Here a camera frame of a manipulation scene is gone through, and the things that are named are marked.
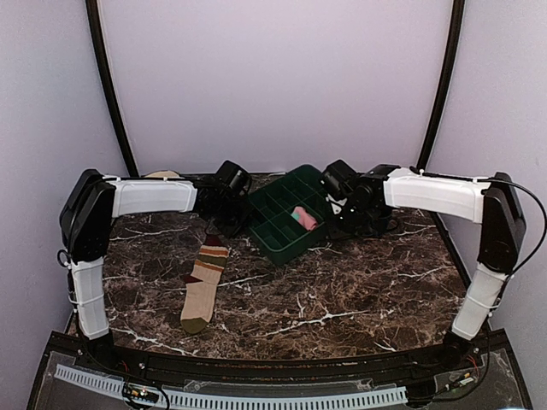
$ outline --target gray wall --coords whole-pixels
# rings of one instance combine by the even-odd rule
[[[451,3],[102,1],[139,170],[415,163]]]
[[[547,2],[467,2],[431,170],[472,175],[503,170],[547,202]],[[526,254],[543,221],[533,203],[520,197],[528,222]],[[446,222],[473,270],[479,228]],[[547,408],[546,250],[510,283],[492,321],[507,330],[536,408]]]
[[[70,308],[58,215],[86,167],[124,173],[82,0],[0,2],[0,402],[24,408]]]

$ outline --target green box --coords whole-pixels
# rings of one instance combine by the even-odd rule
[[[283,265],[326,237],[329,208],[320,176],[318,169],[302,165],[249,195],[255,207],[250,233],[275,265]],[[307,231],[292,217],[295,207],[303,207],[317,220],[313,231]]]

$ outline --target orange stripe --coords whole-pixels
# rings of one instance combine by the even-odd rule
[[[212,250],[212,249],[201,248],[199,250],[199,253],[204,255],[212,255],[212,256],[228,256],[227,250]]]
[[[211,270],[217,271],[217,272],[224,271],[223,267],[210,265],[209,263],[204,263],[204,262],[201,262],[201,261],[196,261],[196,265],[198,265],[199,267],[204,267],[206,269],[211,269]]]

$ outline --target folded sock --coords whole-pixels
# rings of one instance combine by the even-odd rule
[[[185,305],[180,314],[180,324],[188,333],[202,331],[213,317],[216,286],[221,280],[228,258],[228,249],[215,235],[208,235],[199,249],[194,270],[184,277],[186,282]]]

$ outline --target brown marble surface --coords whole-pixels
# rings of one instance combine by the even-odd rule
[[[122,217],[103,271],[116,344],[209,358],[289,360],[440,343],[464,286],[430,217],[419,210],[395,216],[399,227],[382,239],[318,243],[279,267],[247,234],[222,237],[230,257],[215,313],[194,336],[179,324],[182,277],[191,273],[206,223],[195,214]]]

